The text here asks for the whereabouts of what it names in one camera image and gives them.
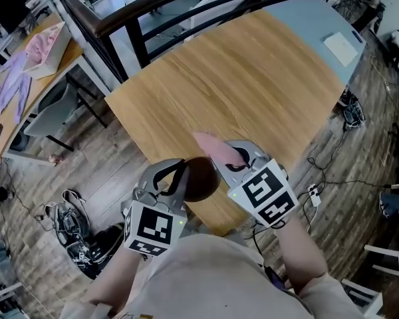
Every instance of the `power strip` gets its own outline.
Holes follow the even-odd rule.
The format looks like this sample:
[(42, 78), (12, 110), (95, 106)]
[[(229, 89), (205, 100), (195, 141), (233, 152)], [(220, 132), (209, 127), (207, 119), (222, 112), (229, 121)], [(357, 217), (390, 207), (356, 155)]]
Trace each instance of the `power strip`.
[(311, 197), (313, 207), (317, 208), (321, 204), (321, 198), (318, 195), (318, 187), (315, 184), (311, 184), (307, 188), (309, 196)]

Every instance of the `black railing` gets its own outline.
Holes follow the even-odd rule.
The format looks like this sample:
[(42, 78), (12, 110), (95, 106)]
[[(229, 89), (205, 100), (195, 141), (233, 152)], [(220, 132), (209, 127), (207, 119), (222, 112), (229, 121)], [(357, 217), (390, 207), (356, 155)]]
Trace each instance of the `black railing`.
[(146, 48), (146, 42), (148, 40), (162, 34), (170, 27), (173, 27), (194, 15), (198, 15), (211, 8), (235, 0), (212, 1), (204, 6), (177, 15), (151, 31), (143, 33), (139, 24), (139, 17), (173, 1), (177, 0), (135, 0), (127, 6), (113, 12), (111, 15), (101, 19), (79, 0), (61, 0), (64, 8), (80, 28), (86, 40), (92, 45), (101, 59), (120, 82), (127, 80), (128, 75), (124, 70), (112, 41), (110, 40), (110, 35), (122, 27), (126, 28), (140, 67), (144, 68), (166, 50), (207, 27), (218, 23), (224, 23), (244, 13), (285, 0), (244, 0), (244, 2), (232, 11), (218, 15), (190, 30), (186, 30), (158, 48), (148, 52), (148, 49)]

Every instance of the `wooden floor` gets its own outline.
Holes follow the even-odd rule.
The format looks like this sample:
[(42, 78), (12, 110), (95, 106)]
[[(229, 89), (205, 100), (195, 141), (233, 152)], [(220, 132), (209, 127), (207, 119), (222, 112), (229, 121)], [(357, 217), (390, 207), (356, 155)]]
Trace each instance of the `wooden floor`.
[[(399, 84), (399, 75), (394, 69), (386, 68), (375, 40), (368, 34), (365, 37), (368, 46), (352, 78), (350, 89), (360, 100), (367, 120), (360, 129), (344, 135), (327, 170), (329, 181), (362, 179), (375, 184), (394, 181), (393, 142), (387, 131), (393, 122), (399, 122), (399, 86), (396, 85)], [(388, 82), (394, 83), (391, 85), (391, 99), (372, 62)], [(85, 108), (81, 108), (56, 135), (58, 139), (74, 146), (73, 153), (63, 150), (48, 139), (33, 140), (29, 145), (31, 153), (43, 156), (51, 153), (65, 155), (64, 162), (52, 168), (14, 161), (8, 161), (8, 164), (12, 183), (31, 215), (41, 214), (42, 204), (60, 201), (62, 191), (71, 188), (87, 200), (85, 207), (93, 229), (99, 231), (121, 221), (120, 202), (129, 197), (148, 162), (106, 103), (103, 100), (88, 101), (109, 124), (107, 129)], [(289, 172), (289, 181), (297, 195), (304, 192), (309, 184), (322, 180), (320, 171), (311, 167), (306, 158), (316, 158), (319, 165), (329, 161), (332, 150), (342, 136), (344, 119), (339, 112), (337, 108), (333, 110), (328, 124), (315, 136), (303, 157)], [(7, 185), (9, 177), (4, 163), (0, 166), (0, 175), (2, 184)], [(349, 183), (326, 185), (321, 195), (323, 202), (311, 233), (324, 251), (331, 274), (336, 278), (353, 278), (366, 256), (363, 246), (372, 242), (378, 232), (382, 221), (377, 206), (378, 192), (377, 187)], [(305, 197), (301, 197), (301, 204), (304, 201)], [(53, 231), (45, 231), (17, 200), (6, 201), (0, 207), (5, 217), (4, 221), (0, 212), (1, 236), (7, 240), (6, 228), (13, 257), (12, 265), (17, 276), (58, 318), (66, 301), (82, 296), (89, 279), (72, 264)], [(311, 218), (315, 209), (309, 202), (305, 210)], [(51, 228), (47, 220), (43, 226)], [(248, 223), (241, 230), (245, 238), (251, 233), (250, 227), (251, 223)], [(271, 231), (266, 231), (258, 234), (257, 238), (267, 265), (283, 274), (283, 263), (275, 236)], [(254, 247), (251, 239), (247, 242)], [(12, 279), (11, 275), (11, 272), (0, 273), (0, 277), (8, 280)], [(397, 282), (399, 279), (393, 280), (390, 287), (382, 283), (387, 286), (383, 290), (384, 296), (393, 298), (389, 293), (393, 292)], [(45, 310), (26, 290), (22, 289), (18, 293), (18, 301), (31, 318), (47, 318)], [(393, 311), (396, 299), (386, 303), (390, 307), (385, 306), (385, 314), (389, 318), (399, 318), (399, 311)]]

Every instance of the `light blue surface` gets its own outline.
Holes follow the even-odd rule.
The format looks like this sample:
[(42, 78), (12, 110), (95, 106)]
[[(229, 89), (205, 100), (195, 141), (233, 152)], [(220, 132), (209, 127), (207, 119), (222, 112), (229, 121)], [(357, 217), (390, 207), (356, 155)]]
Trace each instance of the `light blue surface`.
[[(353, 35), (353, 27), (330, 5), (323, 0), (288, 0), (265, 7), (278, 20), (290, 27), (337, 73), (341, 81), (347, 84), (364, 52), (363, 43)], [(344, 67), (335, 55), (325, 46), (324, 40), (341, 32), (358, 55)]]

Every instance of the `white paper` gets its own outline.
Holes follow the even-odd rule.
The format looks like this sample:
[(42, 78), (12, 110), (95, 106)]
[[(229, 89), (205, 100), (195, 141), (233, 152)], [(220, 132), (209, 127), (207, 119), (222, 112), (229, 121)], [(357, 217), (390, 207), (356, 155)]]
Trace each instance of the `white paper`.
[(350, 44), (340, 32), (332, 35), (329, 38), (326, 38), (324, 44), (342, 63), (343, 66), (349, 65), (358, 55), (358, 52), (354, 49), (352, 44)]

